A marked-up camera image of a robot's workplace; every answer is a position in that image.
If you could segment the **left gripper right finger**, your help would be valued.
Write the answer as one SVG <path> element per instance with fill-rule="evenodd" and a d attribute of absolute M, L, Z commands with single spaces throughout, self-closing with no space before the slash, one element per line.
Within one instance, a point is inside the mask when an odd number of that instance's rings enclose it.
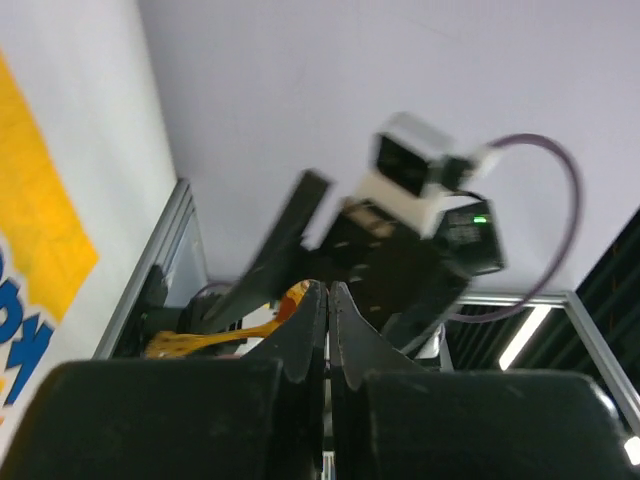
<path fill-rule="evenodd" d="M 346 285 L 328 300 L 340 479 L 635 479 L 624 430 L 589 377 L 430 371 L 363 318 Z"/>

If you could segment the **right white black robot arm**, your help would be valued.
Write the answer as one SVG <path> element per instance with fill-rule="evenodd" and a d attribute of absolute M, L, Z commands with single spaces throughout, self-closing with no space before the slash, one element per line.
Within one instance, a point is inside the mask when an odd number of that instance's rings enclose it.
<path fill-rule="evenodd" d="M 347 197 L 309 249 L 303 234 L 329 186 L 315 170 L 298 177 L 244 274 L 194 316 L 196 332 L 217 333 L 306 280 L 343 282 L 365 320 L 412 354 L 439 339 L 472 278 L 504 267 L 491 204 L 469 191 L 460 193 L 469 204 L 445 211 L 431 237 L 371 199 Z"/>

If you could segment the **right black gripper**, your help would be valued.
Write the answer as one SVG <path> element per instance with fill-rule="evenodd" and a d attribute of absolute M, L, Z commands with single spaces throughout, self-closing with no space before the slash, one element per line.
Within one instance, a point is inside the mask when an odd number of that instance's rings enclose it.
<path fill-rule="evenodd" d="M 284 294 L 303 234 L 329 185 L 313 169 L 300 174 L 245 273 L 203 314 L 204 323 L 233 323 Z M 504 267 L 486 200 L 447 210 L 435 236 L 424 238 L 372 201 L 347 197 L 305 260 L 304 273 L 326 284 L 345 283 L 363 317 L 384 325 L 416 307 L 426 307 L 425 319 L 436 320 L 473 278 Z"/>

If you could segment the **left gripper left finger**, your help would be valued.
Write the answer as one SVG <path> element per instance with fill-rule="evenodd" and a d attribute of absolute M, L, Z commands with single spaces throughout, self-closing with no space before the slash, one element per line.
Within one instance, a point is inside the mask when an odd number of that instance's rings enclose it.
<path fill-rule="evenodd" d="M 317 479 L 327 290 L 237 359 L 91 360 L 43 381 L 5 479 Z"/>

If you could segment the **yellow pikachu placemat cloth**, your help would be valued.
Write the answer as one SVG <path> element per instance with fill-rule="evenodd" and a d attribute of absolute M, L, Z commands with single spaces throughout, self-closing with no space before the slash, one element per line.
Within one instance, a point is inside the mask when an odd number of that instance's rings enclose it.
<path fill-rule="evenodd" d="M 64 358 L 68 315 L 99 254 L 8 61 L 1 62 L 1 426 Z"/>

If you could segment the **gold spoon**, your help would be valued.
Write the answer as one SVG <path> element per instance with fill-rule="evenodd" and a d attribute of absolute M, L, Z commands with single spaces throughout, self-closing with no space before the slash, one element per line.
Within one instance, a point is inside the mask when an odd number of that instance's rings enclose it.
<path fill-rule="evenodd" d="M 296 312 L 310 284 L 310 280 L 302 280 L 291 286 L 281 298 L 275 316 L 262 325 L 207 335 L 161 331 L 151 339 L 144 354 L 151 359 L 184 358 L 206 347 L 249 338 L 267 338 Z"/>

